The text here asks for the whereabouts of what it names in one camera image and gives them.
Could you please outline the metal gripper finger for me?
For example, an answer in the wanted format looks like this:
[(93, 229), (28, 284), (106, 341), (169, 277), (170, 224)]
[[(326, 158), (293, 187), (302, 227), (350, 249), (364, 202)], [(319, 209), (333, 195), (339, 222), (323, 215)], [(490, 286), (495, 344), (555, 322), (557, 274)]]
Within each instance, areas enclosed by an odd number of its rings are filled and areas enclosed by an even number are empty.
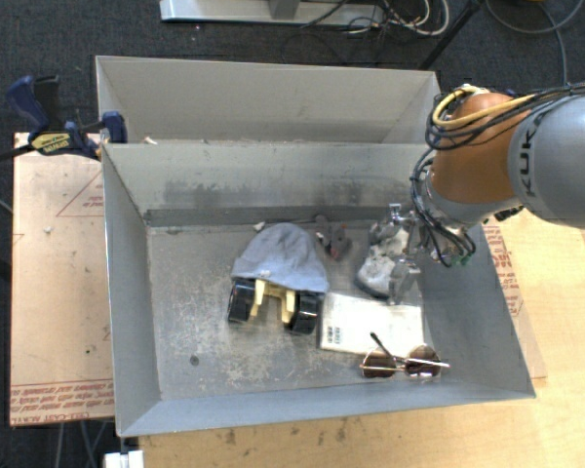
[(416, 224), (416, 214), (411, 209), (404, 209), (400, 203), (388, 205), (388, 229), (392, 235), (404, 231), (410, 234)]
[(390, 273), (388, 302), (391, 305), (416, 304), (420, 273), (414, 260), (398, 259)]

